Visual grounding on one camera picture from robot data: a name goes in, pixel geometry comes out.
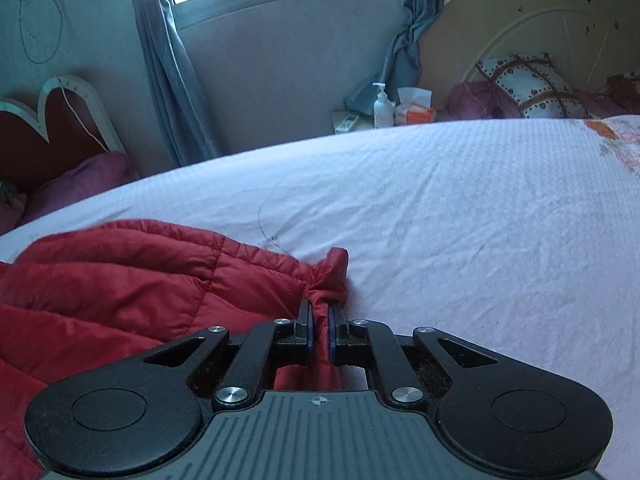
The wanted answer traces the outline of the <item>red crown-shaped headboard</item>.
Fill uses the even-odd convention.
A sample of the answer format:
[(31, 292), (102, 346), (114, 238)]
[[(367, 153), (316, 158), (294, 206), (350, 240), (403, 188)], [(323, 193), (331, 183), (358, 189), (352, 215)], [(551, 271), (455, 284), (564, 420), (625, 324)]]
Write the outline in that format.
[(123, 151), (99, 93), (77, 76), (47, 80), (36, 107), (1, 100), (3, 181), (33, 191), (88, 158)]

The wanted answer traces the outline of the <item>orange tissue box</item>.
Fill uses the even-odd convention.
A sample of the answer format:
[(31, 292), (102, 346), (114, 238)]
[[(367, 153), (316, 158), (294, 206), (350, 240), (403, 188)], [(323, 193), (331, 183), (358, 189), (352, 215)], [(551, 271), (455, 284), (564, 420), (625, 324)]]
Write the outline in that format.
[(397, 92), (399, 102), (395, 110), (396, 126), (431, 124), (436, 120), (431, 90), (404, 87)]

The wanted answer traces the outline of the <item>magenta blanket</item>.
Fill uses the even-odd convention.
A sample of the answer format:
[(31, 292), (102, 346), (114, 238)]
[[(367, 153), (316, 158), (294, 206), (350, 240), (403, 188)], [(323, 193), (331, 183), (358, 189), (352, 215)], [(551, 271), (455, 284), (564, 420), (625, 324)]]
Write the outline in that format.
[(491, 81), (471, 81), (452, 88), (447, 110), (457, 120), (522, 118), (516, 103)]

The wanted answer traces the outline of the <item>white patterned pillow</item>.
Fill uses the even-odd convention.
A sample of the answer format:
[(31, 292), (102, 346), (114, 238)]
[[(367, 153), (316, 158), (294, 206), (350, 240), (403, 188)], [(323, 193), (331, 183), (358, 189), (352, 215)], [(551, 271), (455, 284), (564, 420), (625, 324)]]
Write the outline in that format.
[(476, 64), (504, 118), (584, 119), (578, 94), (555, 70), (548, 53), (510, 54)]

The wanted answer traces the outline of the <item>blue curtain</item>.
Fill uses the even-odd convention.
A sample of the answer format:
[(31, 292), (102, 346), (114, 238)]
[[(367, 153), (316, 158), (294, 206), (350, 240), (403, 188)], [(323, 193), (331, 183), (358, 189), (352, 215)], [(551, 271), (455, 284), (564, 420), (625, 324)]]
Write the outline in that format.
[(419, 82), (422, 74), (419, 40), (442, 13), (444, 0), (400, 0), (400, 3), (405, 23), (390, 40), (381, 69), (344, 99), (345, 107), (352, 112), (373, 115), (374, 82), (385, 84), (390, 98), (396, 98), (399, 88), (415, 87)]
[(160, 132), (179, 166), (224, 154), (175, 23), (172, 0), (131, 0)]

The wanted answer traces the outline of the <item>cream round headboard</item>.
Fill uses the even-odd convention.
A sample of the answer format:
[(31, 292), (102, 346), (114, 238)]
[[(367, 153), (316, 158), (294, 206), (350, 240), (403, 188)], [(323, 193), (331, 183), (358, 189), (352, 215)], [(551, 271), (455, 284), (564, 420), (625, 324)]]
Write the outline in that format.
[(419, 41), (420, 87), (438, 106), (479, 62), (546, 52), (575, 90), (595, 92), (639, 66), (639, 0), (445, 0)]

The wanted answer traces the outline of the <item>red puffer jacket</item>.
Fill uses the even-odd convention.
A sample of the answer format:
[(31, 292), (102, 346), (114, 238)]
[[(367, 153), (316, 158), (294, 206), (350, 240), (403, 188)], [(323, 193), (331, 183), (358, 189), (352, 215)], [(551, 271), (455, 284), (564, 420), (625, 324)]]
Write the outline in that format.
[(277, 374), (280, 389), (341, 387), (328, 358), (330, 304), (347, 297), (348, 255), (318, 262), (222, 234), (122, 220), (40, 238), (1, 268), (1, 474), (35, 479), (41, 467), (23, 427), (48, 385), (221, 325), (244, 334), (314, 309), (314, 362)]

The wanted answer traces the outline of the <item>white remote control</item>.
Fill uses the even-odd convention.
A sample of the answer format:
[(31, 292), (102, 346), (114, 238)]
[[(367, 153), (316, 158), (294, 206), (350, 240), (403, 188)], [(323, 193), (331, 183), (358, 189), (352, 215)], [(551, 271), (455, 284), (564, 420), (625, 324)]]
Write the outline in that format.
[(357, 115), (346, 115), (342, 118), (342, 120), (335, 126), (334, 132), (336, 134), (349, 133), (355, 129), (356, 125), (359, 122), (359, 117)]

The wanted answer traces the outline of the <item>purple pillow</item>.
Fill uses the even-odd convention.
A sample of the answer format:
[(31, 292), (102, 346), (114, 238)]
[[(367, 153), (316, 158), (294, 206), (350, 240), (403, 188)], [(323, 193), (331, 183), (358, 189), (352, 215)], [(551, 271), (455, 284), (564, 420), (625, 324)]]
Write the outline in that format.
[(122, 153), (86, 159), (35, 191), (24, 184), (1, 182), (1, 234), (119, 186), (134, 182), (138, 174), (132, 159)]

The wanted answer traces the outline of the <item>right blue curtain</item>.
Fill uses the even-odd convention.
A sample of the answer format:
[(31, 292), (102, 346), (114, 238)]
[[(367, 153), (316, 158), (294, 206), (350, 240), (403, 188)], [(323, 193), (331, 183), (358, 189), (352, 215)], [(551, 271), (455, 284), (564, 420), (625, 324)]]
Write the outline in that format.
[(345, 107), (352, 112), (373, 115), (374, 82), (385, 84), (390, 98), (396, 98), (399, 88), (415, 87), (419, 82), (422, 74), (419, 40), (442, 13), (444, 0), (400, 0), (400, 3), (405, 23), (390, 40), (381, 69), (344, 99)]

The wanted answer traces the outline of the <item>white pump bottle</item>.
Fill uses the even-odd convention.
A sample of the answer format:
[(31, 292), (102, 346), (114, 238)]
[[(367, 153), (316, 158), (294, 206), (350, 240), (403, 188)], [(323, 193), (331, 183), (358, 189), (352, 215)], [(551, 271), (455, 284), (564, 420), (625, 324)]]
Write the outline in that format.
[(373, 122), (375, 129), (392, 128), (395, 125), (395, 103), (388, 97), (384, 82), (374, 82), (372, 86), (378, 94), (373, 103)]

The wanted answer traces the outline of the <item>white floral bed quilt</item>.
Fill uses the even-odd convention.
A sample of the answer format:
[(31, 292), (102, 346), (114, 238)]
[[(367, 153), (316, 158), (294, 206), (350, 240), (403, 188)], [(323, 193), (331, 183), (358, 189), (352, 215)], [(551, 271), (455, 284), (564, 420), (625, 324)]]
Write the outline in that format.
[(611, 408), (600, 471), (639, 474), (639, 119), (480, 120), (327, 136), (165, 172), (9, 232), (114, 220), (348, 252), (348, 310), (431, 325), (573, 378)]

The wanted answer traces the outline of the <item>left blue curtain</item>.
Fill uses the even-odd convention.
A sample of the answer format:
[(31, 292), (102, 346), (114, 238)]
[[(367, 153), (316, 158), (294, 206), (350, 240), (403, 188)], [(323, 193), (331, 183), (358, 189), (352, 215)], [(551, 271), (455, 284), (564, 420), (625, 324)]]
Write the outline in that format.
[(179, 166), (224, 154), (175, 23), (172, 0), (131, 0), (160, 132)]

